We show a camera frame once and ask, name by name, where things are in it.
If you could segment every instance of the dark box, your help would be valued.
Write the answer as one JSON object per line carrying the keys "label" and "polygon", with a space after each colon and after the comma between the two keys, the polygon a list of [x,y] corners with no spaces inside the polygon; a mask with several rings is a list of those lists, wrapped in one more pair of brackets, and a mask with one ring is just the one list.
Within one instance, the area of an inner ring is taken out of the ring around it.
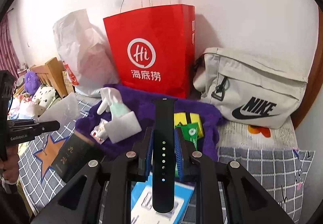
{"label": "dark box", "polygon": [[67,183],[90,160],[102,161],[103,151],[85,136],[74,132],[59,150],[52,163],[61,179]]}

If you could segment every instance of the orange flower print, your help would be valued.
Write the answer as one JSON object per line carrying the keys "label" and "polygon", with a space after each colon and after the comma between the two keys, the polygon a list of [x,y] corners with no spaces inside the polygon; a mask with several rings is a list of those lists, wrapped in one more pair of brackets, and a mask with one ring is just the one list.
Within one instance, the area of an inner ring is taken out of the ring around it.
{"label": "orange flower print", "polygon": [[263,134],[264,137],[270,137],[270,130],[268,127],[262,126],[250,126],[248,125],[248,131],[251,134]]}

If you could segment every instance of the metal screw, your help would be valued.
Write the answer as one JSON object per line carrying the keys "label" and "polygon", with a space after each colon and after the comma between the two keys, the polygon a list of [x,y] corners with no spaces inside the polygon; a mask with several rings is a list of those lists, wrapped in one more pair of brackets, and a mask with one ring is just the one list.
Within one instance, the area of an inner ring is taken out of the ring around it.
{"label": "metal screw", "polygon": [[238,161],[231,161],[230,166],[234,169],[237,169],[238,167],[240,167],[240,163]]}
{"label": "metal screw", "polygon": [[89,166],[89,167],[96,167],[98,164],[99,164],[99,162],[98,162],[98,161],[96,161],[96,160],[91,160],[91,161],[88,163],[88,166]]}
{"label": "metal screw", "polygon": [[194,152],[192,153],[192,156],[193,156],[193,157],[201,157],[201,156],[202,156],[202,153],[201,153],[200,151],[194,151]]}
{"label": "metal screw", "polygon": [[134,151],[129,151],[129,152],[127,152],[126,156],[127,156],[128,158],[135,157],[135,156],[136,156],[136,152],[134,152]]}

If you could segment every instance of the bag flap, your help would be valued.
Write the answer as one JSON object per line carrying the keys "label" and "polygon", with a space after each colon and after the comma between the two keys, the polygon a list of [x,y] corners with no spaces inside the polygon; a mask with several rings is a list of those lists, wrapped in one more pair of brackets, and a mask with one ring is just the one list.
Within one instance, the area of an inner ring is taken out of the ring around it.
{"label": "bag flap", "polygon": [[276,75],[275,70],[273,72],[263,71],[231,58],[221,57],[218,71],[223,76],[289,95],[298,100],[303,98],[306,88],[306,82],[304,81]]}
{"label": "bag flap", "polygon": [[204,54],[217,54],[220,56],[228,57],[247,64],[250,67],[254,67],[270,74],[292,79],[302,83],[307,83],[307,77],[304,77],[299,73],[299,68],[293,66],[292,63],[287,63],[278,58],[267,57],[263,55],[255,55],[249,52],[242,52],[241,50],[223,49],[223,48],[207,48]]}

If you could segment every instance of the purple blanket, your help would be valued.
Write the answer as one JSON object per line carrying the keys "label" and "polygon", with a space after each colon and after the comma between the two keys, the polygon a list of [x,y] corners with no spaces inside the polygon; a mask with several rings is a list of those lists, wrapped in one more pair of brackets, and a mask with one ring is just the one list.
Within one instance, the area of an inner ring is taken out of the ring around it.
{"label": "purple blanket", "polygon": [[[154,125],[155,105],[153,100],[157,98],[173,97],[135,90],[121,84],[111,84],[106,85],[106,87],[114,87],[120,91],[123,102],[130,110],[135,112],[140,126],[143,129],[138,134],[116,144],[112,144],[111,141],[107,139],[101,145],[101,148],[105,151],[107,156],[111,159],[115,159],[120,154],[131,150],[136,141],[143,139],[146,128]],[[107,121],[111,120],[111,113],[104,112],[102,115],[96,113],[100,104],[101,101],[90,109],[88,117],[77,120],[75,124],[75,130],[92,141],[95,140],[91,137],[90,132],[100,123],[100,119],[103,118]],[[203,124],[204,137],[199,140],[198,149],[214,161],[217,160],[216,144],[219,141],[219,133],[216,126],[224,123],[220,111],[213,105],[187,99],[178,99],[175,102],[174,111],[175,113],[190,112],[200,115]]]}

